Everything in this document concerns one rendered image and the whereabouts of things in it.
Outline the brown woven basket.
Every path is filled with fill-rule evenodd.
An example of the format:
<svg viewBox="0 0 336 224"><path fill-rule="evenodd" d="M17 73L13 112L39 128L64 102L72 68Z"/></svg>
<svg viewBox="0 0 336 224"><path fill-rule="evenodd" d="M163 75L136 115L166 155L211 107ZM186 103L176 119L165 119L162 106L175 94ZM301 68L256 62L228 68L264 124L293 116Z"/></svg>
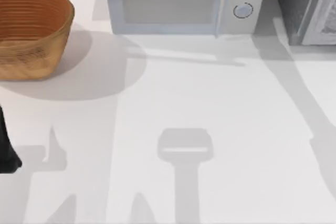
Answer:
<svg viewBox="0 0 336 224"><path fill-rule="evenodd" d="M57 68L75 8L70 0L0 0L0 80L39 80Z"/></svg>

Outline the microwave door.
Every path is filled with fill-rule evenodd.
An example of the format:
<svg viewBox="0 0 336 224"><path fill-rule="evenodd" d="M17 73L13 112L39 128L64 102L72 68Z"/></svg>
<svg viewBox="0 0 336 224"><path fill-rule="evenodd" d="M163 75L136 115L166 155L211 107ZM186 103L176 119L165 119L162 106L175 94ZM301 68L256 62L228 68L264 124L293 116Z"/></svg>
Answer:
<svg viewBox="0 0 336 224"><path fill-rule="evenodd" d="M215 35L219 0L107 0L118 35Z"/></svg>

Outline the round microwave knob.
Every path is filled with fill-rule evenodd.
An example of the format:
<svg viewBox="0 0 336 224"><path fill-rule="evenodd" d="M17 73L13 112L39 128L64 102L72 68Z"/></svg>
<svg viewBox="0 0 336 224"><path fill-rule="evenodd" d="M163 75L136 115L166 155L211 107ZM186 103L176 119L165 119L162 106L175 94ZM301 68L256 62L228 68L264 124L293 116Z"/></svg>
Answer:
<svg viewBox="0 0 336 224"><path fill-rule="evenodd" d="M253 6L250 3L244 2L234 7L233 14L236 18L245 19L251 16L253 11L254 11Z"/></svg>

